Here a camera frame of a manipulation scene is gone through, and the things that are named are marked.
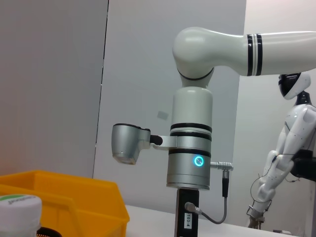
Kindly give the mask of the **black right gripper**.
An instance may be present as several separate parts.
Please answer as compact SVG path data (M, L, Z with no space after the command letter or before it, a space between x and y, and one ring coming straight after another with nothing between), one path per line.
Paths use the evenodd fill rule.
M175 237L197 237L198 215L185 209L187 202L199 205L199 191L192 189L178 189L175 214Z

